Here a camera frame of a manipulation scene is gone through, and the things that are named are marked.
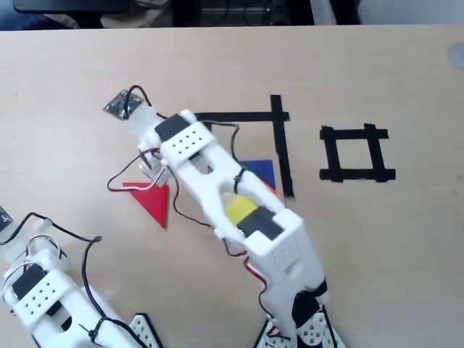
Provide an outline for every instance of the black tape square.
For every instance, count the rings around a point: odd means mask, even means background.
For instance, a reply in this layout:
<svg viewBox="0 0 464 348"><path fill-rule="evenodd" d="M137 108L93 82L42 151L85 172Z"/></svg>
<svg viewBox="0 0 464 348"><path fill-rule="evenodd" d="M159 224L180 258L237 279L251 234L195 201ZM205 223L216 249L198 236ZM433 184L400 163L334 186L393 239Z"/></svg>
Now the black tape square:
<svg viewBox="0 0 464 348"><path fill-rule="evenodd" d="M384 157L379 139L388 139L387 129L377 129L376 125L364 124L364 129L334 130L332 127L323 126L320 130L320 139L326 145L328 169L321 169L321 180L330 180L342 183L343 180L375 180L385 183L396 179L395 169L386 169ZM368 169L343 169L340 167L339 150L337 140L365 139L368 142L372 168Z"/></svg>

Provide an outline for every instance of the colored shape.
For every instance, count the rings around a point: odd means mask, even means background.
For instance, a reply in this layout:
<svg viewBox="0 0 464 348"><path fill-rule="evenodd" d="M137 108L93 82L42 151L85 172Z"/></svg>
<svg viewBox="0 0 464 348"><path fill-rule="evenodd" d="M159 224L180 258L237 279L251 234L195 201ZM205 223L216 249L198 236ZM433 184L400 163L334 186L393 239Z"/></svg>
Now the colored shape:
<svg viewBox="0 0 464 348"><path fill-rule="evenodd" d="M274 190L276 189L273 161L270 159L260 159L257 161L242 161L242 164Z"/></svg>
<svg viewBox="0 0 464 348"><path fill-rule="evenodd" d="M147 187L150 183L124 183L123 186ZM163 227L167 226L167 205L169 202L169 186L154 185L147 191L131 191L133 198Z"/></svg>
<svg viewBox="0 0 464 348"><path fill-rule="evenodd" d="M225 209L227 217L232 221L233 224L238 225L240 221L255 211L258 206L242 195L236 195L236 198L228 204Z"/></svg>

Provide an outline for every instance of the small sensor board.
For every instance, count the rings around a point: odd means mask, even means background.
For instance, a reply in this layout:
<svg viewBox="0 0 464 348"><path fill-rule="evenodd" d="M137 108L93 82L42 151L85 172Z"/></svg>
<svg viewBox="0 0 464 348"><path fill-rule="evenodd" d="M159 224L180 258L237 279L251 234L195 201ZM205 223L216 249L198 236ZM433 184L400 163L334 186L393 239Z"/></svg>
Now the small sensor board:
<svg viewBox="0 0 464 348"><path fill-rule="evenodd" d="M128 90L123 89L112 101L110 101L104 108L103 111L115 116L119 120L127 120L131 114L144 102L140 97L131 93L129 96L128 103L128 115L124 115L124 103L125 98L128 95Z"/></svg>

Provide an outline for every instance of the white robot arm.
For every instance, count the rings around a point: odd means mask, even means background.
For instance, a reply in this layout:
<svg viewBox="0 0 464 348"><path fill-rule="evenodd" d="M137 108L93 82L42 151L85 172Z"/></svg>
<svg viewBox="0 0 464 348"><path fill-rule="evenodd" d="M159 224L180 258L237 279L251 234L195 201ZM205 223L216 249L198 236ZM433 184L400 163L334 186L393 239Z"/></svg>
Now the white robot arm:
<svg viewBox="0 0 464 348"><path fill-rule="evenodd" d="M129 120L132 129L137 128L134 123L140 124L141 118L148 117L145 112L144 116L139 113L135 120ZM329 322L330 336L325 341L320 335L308 334L316 321L326 325L328 318L321 309L328 293L322 265L304 221L286 209L254 173L244 170L203 122L188 110L165 120L144 122L149 127L135 134L140 141L138 148L143 153L159 149L161 161L148 156L141 169L155 180L160 170L167 167L202 206L215 235L224 240L226 247L229 243L244 249L245 267L263 282L260 304L270 321L268 338L278 337L284 343L278 346L271 339L274 347L344 347ZM204 161L210 170L200 170L199 161ZM227 191L247 197L256 204L255 208L240 221L232 222L221 201L221 194Z"/></svg>
<svg viewBox="0 0 464 348"><path fill-rule="evenodd" d="M42 220L36 226L37 234L28 238L23 223L17 226L2 208L0 221L0 238L7 241L1 243L0 251L12 264L3 277L2 299L39 347L161 348L145 314L136 315L130 327L127 326L133 332L130 335L115 325L120 322L117 314L89 287L105 316L99 313L86 289L66 274L70 263L57 241L44 234L53 222ZM99 240L97 237L86 241Z"/></svg>

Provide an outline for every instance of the black chair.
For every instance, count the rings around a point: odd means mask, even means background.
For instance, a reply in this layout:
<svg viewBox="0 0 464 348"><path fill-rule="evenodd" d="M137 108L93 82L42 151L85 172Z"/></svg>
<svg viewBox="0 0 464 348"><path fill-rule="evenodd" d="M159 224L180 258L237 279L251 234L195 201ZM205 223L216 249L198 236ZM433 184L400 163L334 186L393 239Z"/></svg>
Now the black chair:
<svg viewBox="0 0 464 348"><path fill-rule="evenodd" d="M0 30L54 30L66 29L64 25L50 20L42 14L18 13L13 0L0 0Z"/></svg>
<svg viewBox="0 0 464 348"><path fill-rule="evenodd" d="M0 0L0 30L65 29L43 16L71 16L81 28L102 28L103 14L127 12L131 0Z"/></svg>

